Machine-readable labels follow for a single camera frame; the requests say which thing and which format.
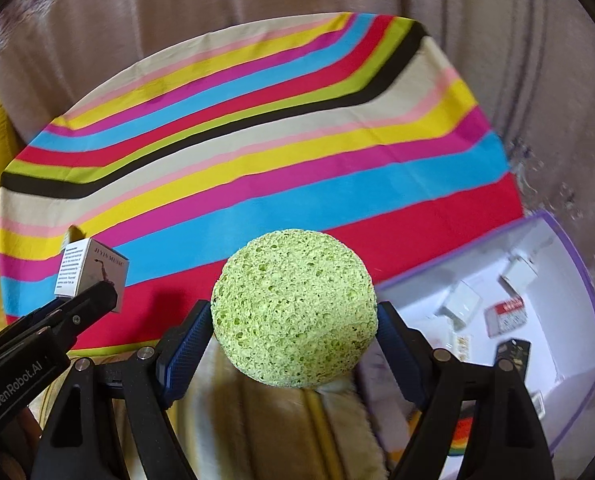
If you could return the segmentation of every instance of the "red stripe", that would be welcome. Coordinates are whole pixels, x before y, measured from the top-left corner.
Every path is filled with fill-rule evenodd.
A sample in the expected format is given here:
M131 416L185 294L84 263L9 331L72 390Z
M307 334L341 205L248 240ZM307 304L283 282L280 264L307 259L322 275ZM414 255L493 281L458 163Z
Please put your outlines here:
M328 231L364 260L382 282L452 251L522 216L513 176ZM200 298L210 299L224 261L128 287L120 314L108 314L84 332L76 348L158 339L179 324Z
M388 28L392 19L389 16L376 17L364 38L362 38L351 53L317 72L312 72L289 81L235 97L234 99L164 124L164 126L155 128L140 136L107 146L106 148L100 148L90 152L65 153L27 146L18 155L17 159L46 166L103 168L124 156L136 152L136 150L181 132L186 128L191 128L241 110L325 88L348 78L365 63L375 50L375 47L382 40L386 28Z

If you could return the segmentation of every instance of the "porous sponge surface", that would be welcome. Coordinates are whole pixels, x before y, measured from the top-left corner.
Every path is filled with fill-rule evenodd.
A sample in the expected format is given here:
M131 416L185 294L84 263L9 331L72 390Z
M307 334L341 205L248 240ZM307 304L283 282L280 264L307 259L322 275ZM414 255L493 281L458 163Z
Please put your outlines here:
M213 287L215 336L231 363L272 386L351 370L377 331L367 268L330 235L267 233L231 256Z

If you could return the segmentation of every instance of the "colorful striped fabric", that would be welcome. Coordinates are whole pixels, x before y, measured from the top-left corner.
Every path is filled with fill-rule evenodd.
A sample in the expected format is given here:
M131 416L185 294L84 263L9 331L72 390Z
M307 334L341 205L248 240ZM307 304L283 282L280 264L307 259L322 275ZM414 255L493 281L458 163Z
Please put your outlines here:
M521 215L504 153L417 22L318 14L161 51L49 124L2 176L9 317L49 301L72 224L130 259L78 349L154 340L265 232L328 232L379 282Z

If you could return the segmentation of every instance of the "black stripe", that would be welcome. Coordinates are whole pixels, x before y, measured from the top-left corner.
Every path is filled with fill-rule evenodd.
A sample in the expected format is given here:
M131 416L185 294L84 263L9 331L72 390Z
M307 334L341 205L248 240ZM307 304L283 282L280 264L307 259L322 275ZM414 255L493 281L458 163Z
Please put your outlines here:
M50 198L83 198L104 186L108 186L114 181L126 176L132 171L143 168L147 164L183 150L194 144L199 144L204 140L215 139L216 137L231 134L244 128L257 126L258 124L271 123L289 117L319 112L321 110L331 110L333 108L345 108L356 106L378 97L393 84L397 76L408 65L415 53L419 50L421 40L426 36L426 31L418 22L414 22L409 33L395 48L388 60L380 67L375 76L358 91L335 97L319 102L297 105L281 110L273 110L257 116L240 119L232 123L222 124L199 134L188 136L177 142L163 146L159 150L148 153L136 160L124 165L122 168L109 173L93 182L75 183L65 182L63 180L52 180L48 178L39 178L36 176L27 176L17 173L2 174L1 186L8 190L18 193L25 193L37 196L47 196Z

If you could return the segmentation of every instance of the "blue stripe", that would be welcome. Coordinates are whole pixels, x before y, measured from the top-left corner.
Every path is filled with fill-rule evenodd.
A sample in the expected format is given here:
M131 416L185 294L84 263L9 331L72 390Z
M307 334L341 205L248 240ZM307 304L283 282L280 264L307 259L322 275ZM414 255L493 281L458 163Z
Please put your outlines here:
M259 72L204 90L143 117L84 137L63 137L50 132L41 132L33 139L30 145L54 152L67 153L98 150L117 144L123 140L132 139L159 126L228 101L229 99L249 94L308 73L317 72L353 51L365 36L367 30L369 30L373 19L374 15L372 14L360 14L349 27L349 30L331 46L310 52L288 63L260 70Z
M470 150L388 164L322 180L182 222L117 247L130 261L127 285L228 258L269 231L325 231L415 203L485 186L508 170L500 140L486 134ZM40 282L2 278L7 312L29 313L53 297L55 276Z

